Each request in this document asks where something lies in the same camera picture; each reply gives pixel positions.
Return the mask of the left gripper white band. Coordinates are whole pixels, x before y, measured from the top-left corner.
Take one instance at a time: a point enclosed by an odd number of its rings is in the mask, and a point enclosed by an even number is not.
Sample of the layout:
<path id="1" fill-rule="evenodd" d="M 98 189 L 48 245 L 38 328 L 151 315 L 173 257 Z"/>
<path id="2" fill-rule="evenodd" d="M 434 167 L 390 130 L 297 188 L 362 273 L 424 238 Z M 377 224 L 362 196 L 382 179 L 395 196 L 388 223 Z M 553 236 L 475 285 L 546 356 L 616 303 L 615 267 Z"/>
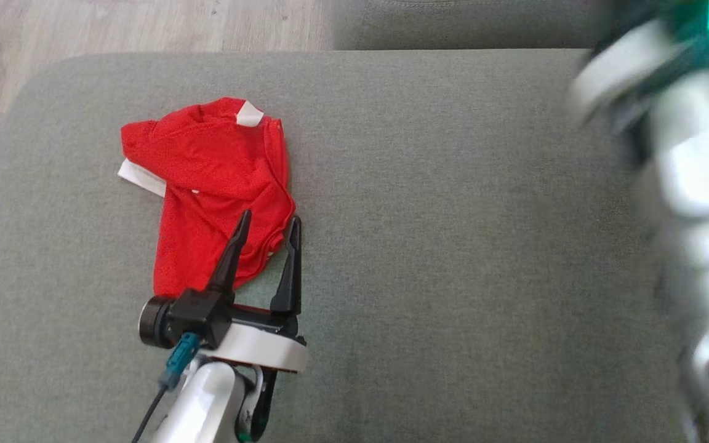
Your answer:
<path id="1" fill-rule="evenodd" d="M 234 228 L 224 252 L 208 281 L 215 293 L 234 292 L 234 281 L 242 248 L 247 244 L 252 211 L 245 210 Z M 308 362 L 308 348 L 299 334 L 297 315 L 303 303 L 303 224 L 299 216 L 289 223 L 285 249 L 287 257 L 270 311 L 236 305 L 233 323 L 217 349 L 209 357 L 239 365 L 302 373 Z"/>

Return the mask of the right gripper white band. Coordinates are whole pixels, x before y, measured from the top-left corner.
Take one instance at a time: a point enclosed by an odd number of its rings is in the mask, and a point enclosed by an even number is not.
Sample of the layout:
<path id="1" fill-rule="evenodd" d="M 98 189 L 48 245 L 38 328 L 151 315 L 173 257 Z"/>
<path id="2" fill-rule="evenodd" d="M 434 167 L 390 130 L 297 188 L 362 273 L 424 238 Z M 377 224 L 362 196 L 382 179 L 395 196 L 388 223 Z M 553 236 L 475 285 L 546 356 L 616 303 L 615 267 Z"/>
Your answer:
<path id="1" fill-rule="evenodd" d="M 585 122 L 707 68 L 709 0 L 612 0 L 610 31 L 569 87 L 569 111 Z"/>

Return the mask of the red basketball jersey number 23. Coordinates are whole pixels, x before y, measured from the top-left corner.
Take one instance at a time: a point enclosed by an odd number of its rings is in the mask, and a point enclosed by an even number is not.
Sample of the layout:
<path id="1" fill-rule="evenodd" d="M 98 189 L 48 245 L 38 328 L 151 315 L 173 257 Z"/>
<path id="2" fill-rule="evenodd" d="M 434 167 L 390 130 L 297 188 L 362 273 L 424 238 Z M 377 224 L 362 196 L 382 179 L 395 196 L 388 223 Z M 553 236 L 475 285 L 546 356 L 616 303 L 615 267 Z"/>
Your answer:
<path id="1" fill-rule="evenodd" d="M 204 289 L 241 215 L 251 212 L 234 286 L 265 269 L 295 213 L 283 124 L 222 97 L 121 128 L 126 160 L 165 184 L 154 294 Z"/>

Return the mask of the long grey sofa seat cushion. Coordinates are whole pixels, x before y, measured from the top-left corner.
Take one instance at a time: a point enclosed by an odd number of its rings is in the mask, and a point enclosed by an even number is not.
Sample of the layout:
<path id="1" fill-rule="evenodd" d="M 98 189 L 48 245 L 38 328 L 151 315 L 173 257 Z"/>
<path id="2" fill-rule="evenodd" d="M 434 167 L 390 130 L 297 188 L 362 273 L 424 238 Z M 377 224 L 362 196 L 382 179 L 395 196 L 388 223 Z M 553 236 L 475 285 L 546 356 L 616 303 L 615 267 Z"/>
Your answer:
<path id="1" fill-rule="evenodd" d="M 602 0 L 331 0 L 337 50 L 586 48 Z"/>

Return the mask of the wide grey sofa seat cushion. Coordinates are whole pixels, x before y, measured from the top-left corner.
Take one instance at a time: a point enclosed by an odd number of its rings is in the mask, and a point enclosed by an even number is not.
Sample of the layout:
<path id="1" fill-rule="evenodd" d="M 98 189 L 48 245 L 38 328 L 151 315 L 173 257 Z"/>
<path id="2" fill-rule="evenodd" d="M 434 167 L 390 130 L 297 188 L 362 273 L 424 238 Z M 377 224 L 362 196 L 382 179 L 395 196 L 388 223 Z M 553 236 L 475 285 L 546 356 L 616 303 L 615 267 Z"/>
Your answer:
<path id="1" fill-rule="evenodd" d="M 99 54 L 0 131 L 0 443 L 130 443 L 161 198 L 120 129 L 223 96 L 283 121 L 310 358 L 261 443 L 683 443 L 634 177 L 571 127 L 580 50 Z"/>

